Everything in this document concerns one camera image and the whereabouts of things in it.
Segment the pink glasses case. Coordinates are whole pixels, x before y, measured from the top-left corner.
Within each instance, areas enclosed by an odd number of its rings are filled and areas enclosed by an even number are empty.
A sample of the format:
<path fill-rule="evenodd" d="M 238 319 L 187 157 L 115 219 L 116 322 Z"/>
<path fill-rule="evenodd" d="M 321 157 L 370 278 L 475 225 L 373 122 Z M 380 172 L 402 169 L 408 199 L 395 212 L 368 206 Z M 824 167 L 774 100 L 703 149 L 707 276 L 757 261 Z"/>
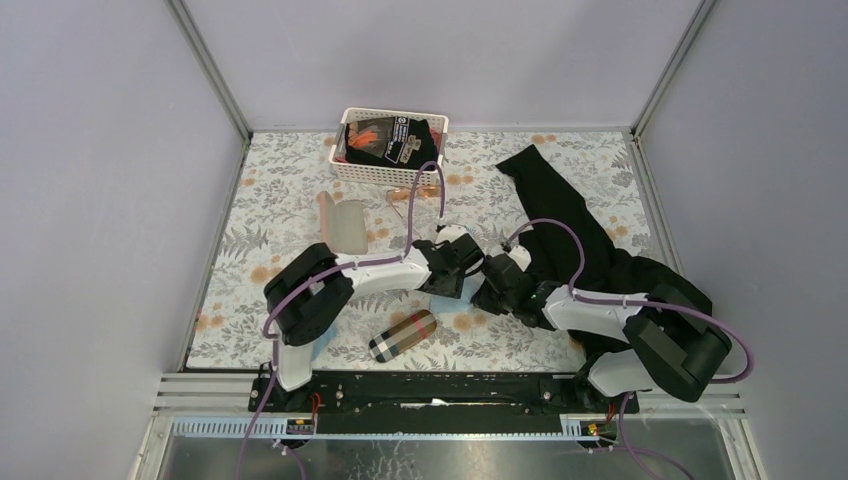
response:
<path fill-rule="evenodd" d="M 365 208 L 359 200 L 336 201 L 327 191 L 317 197 L 322 242 L 337 254 L 363 255 L 368 252 Z"/>

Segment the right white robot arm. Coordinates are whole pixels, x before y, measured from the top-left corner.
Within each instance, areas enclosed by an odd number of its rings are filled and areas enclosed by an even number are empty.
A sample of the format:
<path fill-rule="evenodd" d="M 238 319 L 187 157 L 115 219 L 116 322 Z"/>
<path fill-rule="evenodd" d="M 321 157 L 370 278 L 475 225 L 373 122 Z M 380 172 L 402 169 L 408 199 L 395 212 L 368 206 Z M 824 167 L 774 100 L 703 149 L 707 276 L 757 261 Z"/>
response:
<path fill-rule="evenodd" d="M 649 293 L 593 292 L 537 280 L 528 265 L 528 253 L 519 247 L 485 257 L 485 283 L 473 302 L 529 328 L 583 332 L 621 343 L 620 349 L 588 353 L 572 377 L 566 393 L 583 410 L 597 412 L 612 398 L 645 390 L 694 403 L 731 352 L 730 337 L 669 285 Z"/>

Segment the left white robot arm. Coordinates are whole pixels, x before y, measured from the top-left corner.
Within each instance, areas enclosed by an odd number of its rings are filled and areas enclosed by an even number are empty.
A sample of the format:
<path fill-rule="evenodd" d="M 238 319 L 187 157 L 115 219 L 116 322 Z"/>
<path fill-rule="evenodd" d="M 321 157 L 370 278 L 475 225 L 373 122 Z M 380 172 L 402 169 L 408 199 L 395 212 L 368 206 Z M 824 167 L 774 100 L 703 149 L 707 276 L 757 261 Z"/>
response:
<path fill-rule="evenodd" d="M 325 243 L 308 246 L 263 289 L 268 319 L 262 335 L 273 342 L 272 398 L 288 411 L 309 401 L 314 343 L 348 303 L 361 296 L 412 290 L 461 296 L 464 279 L 484 252 L 462 227 L 446 226 L 437 239 L 410 240 L 397 253 L 337 254 Z"/>

